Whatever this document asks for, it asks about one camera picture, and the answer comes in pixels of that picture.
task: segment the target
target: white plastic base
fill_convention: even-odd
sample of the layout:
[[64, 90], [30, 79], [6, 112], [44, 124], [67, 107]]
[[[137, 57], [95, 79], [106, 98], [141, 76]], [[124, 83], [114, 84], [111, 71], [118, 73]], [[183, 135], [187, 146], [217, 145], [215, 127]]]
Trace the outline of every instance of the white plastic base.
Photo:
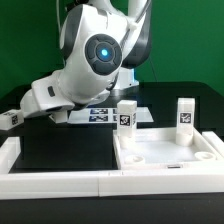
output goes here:
[[[175, 128], [139, 130], [136, 142], [140, 145], [131, 152], [118, 148], [115, 132], [122, 170], [7, 174], [9, 166], [0, 175], [0, 199], [224, 192], [223, 157], [196, 130], [190, 148], [175, 146], [175, 133]], [[150, 147], [136, 156], [144, 142]], [[197, 152], [215, 155], [216, 160], [197, 160]], [[8, 161], [3, 155], [1, 164]]]

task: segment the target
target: white box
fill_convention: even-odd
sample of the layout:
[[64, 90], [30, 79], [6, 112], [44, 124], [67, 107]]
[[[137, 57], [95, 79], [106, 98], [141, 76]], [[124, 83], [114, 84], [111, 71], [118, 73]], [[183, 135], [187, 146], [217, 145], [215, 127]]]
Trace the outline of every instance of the white box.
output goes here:
[[51, 120], [53, 120], [56, 124], [59, 123], [67, 123], [68, 121], [68, 113], [66, 111], [55, 112], [50, 115]]
[[22, 123], [24, 118], [21, 110], [9, 110], [0, 114], [0, 130], [8, 131]]
[[121, 100], [117, 104], [117, 133], [122, 138], [132, 138], [135, 135], [137, 102]]

